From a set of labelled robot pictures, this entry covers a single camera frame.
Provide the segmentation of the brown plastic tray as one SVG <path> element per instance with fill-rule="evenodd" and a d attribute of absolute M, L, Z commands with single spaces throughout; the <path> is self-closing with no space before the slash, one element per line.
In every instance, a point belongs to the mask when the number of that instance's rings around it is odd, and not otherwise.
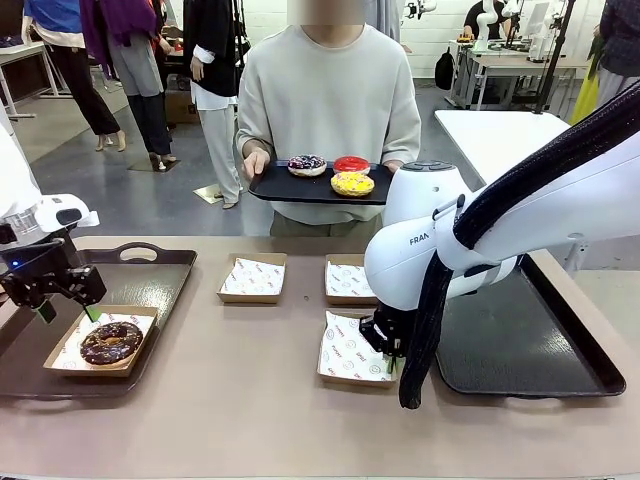
<path fill-rule="evenodd" d="M 130 242 L 114 249 L 83 249 L 77 256 L 81 263 L 97 267 L 107 289 L 103 305 L 155 307 L 159 324 L 152 329 L 129 376 L 63 376 L 46 369 L 44 363 L 81 313 L 80 305 L 54 295 L 51 303 L 56 317 L 49 324 L 29 308 L 18 308 L 0 325 L 0 404 L 107 399 L 132 391 L 150 363 L 197 253 Z"/>

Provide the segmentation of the chocolate sprinkled donut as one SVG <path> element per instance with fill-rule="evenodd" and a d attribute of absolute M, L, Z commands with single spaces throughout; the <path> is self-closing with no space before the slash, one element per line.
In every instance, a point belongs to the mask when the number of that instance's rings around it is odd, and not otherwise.
<path fill-rule="evenodd" d="M 112 365 L 133 355 L 143 340 L 140 328 L 130 322 L 113 322 L 91 331 L 80 344 L 85 362 Z"/>

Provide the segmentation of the person's right forearm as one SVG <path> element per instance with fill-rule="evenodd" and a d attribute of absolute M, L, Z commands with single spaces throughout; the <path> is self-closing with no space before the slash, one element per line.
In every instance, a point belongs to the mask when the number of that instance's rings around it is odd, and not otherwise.
<path fill-rule="evenodd" d="M 238 115 L 237 147 L 243 158 L 260 149 L 268 156 L 273 154 L 272 135 L 267 117 L 262 111 Z"/>

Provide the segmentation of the yellow sprinkled donut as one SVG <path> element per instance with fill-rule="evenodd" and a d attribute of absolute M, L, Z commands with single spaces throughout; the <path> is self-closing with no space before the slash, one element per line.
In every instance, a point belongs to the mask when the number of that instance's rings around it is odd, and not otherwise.
<path fill-rule="evenodd" d="M 331 187 L 342 196 L 363 197 L 374 190 L 375 182 L 363 173 L 339 172 L 331 178 Z"/>

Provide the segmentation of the bystander in grey skirt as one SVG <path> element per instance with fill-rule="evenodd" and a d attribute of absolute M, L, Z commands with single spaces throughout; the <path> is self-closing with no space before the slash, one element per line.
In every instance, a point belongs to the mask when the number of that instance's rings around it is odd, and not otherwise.
<path fill-rule="evenodd" d="M 598 27 L 599 108 L 640 80 L 640 0 L 606 0 Z"/>

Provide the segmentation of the red glazed donut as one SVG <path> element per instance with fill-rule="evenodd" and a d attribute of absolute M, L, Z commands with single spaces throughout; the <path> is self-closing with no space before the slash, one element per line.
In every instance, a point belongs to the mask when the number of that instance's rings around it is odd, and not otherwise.
<path fill-rule="evenodd" d="M 333 172 L 338 173 L 359 173 L 367 175 L 370 172 L 370 164 L 367 160 L 357 156 L 343 156 L 333 162 Z"/>

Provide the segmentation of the cardboard box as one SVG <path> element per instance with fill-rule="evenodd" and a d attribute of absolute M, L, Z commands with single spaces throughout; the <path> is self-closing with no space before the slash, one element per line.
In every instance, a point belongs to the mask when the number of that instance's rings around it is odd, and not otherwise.
<path fill-rule="evenodd" d="M 179 74 L 170 74 L 165 89 L 166 119 L 172 124 L 197 124 L 197 108 L 192 101 L 190 80 Z"/>

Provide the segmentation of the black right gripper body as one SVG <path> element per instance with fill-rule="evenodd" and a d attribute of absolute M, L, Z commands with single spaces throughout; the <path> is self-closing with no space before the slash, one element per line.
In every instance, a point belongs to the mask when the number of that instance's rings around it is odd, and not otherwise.
<path fill-rule="evenodd" d="M 408 348 L 408 312 L 379 302 L 359 319 L 358 330 L 375 352 L 404 358 Z"/>

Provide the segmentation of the white desk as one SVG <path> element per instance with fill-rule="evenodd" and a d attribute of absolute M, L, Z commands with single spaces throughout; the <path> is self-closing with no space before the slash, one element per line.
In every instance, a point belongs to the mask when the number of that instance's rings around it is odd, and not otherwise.
<path fill-rule="evenodd" d="M 54 62 L 47 51 L 46 45 L 42 41 L 31 42 L 6 48 L 0 48 L 0 89 L 6 99 L 5 110 L 10 121 L 20 119 L 36 118 L 33 113 L 19 113 L 16 109 L 9 84 L 6 80 L 3 67 L 18 61 L 39 57 L 44 65 L 44 70 L 48 79 L 49 88 L 37 95 L 44 99 L 71 99 L 72 95 L 68 89 L 66 81 L 54 65 Z"/>

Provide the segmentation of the bystander in black trousers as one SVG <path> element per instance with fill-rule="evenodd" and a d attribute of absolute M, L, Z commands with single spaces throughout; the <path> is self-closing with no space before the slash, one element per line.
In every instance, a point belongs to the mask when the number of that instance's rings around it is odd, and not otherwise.
<path fill-rule="evenodd" d="M 35 32 L 47 46 L 84 119 L 102 151 L 112 135 L 118 150 L 126 149 L 126 135 L 93 85 L 85 48 L 79 0 L 23 0 L 22 37 Z"/>

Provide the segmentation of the person in beige sweater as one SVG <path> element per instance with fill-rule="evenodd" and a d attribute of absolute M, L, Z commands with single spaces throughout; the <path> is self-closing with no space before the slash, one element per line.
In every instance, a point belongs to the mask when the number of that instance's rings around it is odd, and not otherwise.
<path fill-rule="evenodd" d="M 267 117 L 270 163 L 298 155 L 357 156 L 384 166 L 391 118 L 419 116 L 407 55 L 366 23 L 365 3 L 301 0 L 298 23 L 250 49 L 238 115 L 262 111 Z"/>

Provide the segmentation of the grey lab table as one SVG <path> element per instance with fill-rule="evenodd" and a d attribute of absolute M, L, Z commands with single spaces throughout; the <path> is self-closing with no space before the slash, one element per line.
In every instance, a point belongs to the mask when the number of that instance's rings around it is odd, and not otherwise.
<path fill-rule="evenodd" d="M 547 110 L 555 93 L 570 96 L 587 70 L 584 60 L 561 56 L 551 70 L 548 61 L 533 62 L 523 52 L 475 51 L 471 44 L 453 40 L 448 51 L 453 78 L 445 99 L 461 110 L 533 110 L 537 104 Z"/>

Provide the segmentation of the purple sprinkled donut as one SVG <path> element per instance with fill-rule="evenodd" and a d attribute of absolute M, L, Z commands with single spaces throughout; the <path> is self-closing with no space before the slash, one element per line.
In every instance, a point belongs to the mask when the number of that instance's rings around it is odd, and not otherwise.
<path fill-rule="evenodd" d="M 287 168 L 294 176 L 317 177 L 325 172 L 327 162 L 317 155 L 298 155 L 288 160 Z"/>

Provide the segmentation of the yellow green garment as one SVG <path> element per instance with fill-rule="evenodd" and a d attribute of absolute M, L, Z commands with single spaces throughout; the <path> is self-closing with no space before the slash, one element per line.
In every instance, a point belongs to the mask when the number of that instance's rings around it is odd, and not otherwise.
<path fill-rule="evenodd" d="M 584 78 L 569 120 L 571 126 L 576 125 L 594 111 L 597 104 L 598 86 L 598 72 Z"/>

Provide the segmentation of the dark navy serving tray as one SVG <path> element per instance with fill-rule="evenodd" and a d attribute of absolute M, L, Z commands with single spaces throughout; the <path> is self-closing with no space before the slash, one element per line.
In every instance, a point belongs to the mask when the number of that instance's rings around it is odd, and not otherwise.
<path fill-rule="evenodd" d="M 287 165 L 286 160 L 271 162 L 262 174 L 253 177 L 249 192 L 270 202 L 384 206 L 393 177 L 387 167 L 371 164 L 369 177 L 375 183 L 373 191 L 364 197 L 347 197 L 337 194 L 331 187 L 332 162 L 324 173 L 311 178 L 291 174 Z"/>

